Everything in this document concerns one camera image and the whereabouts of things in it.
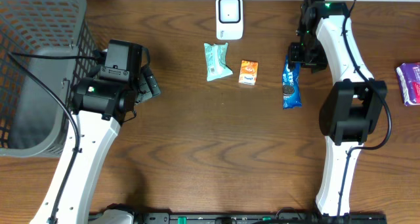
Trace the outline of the blue cookie package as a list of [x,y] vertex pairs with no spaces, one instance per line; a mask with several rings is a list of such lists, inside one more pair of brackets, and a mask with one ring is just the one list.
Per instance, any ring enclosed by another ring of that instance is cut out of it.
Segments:
[[294,66],[285,58],[285,66],[282,74],[283,109],[301,107],[301,93],[299,90],[300,64]]

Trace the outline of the orange white snack bar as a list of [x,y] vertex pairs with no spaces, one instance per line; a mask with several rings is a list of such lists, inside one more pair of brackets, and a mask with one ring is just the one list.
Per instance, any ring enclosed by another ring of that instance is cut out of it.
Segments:
[[254,85],[257,80],[259,63],[242,60],[238,82],[246,85]]

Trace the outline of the teal wet wipes pack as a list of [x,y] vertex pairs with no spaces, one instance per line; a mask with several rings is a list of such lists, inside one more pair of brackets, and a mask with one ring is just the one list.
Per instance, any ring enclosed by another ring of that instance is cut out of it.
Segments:
[[207,66],[207,81],[224,78],[233,74],[233,71],[227,66],[226,54],[228,43],[204,44],[205,60]]

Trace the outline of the red purple pad package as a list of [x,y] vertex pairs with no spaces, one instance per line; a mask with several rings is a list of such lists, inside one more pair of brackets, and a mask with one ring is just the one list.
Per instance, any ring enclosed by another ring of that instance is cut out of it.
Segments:
[[419,105],[419,63],[403,63],[396,68],[402,100],[406,106]]

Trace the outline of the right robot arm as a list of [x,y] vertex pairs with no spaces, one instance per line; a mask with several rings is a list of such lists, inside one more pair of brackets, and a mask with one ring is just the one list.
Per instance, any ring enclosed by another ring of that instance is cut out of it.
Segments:
[[329,69],[333,87],[319,113],[326,157],[316,205],[321,215],[342,219],[350,213],[350,190],[360,152],[382,112],[390,115],[384,81],[368,70],[352,33],[352,9],[342,1],[304,0],[288,66]]

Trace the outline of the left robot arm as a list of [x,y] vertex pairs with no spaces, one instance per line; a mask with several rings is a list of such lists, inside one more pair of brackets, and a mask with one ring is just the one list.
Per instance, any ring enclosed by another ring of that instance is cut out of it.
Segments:
[[111,40],[73,87],[69,131],[50,187],[32,223],[88,223],[105,157],[128,112],[160,94],[149,50]]

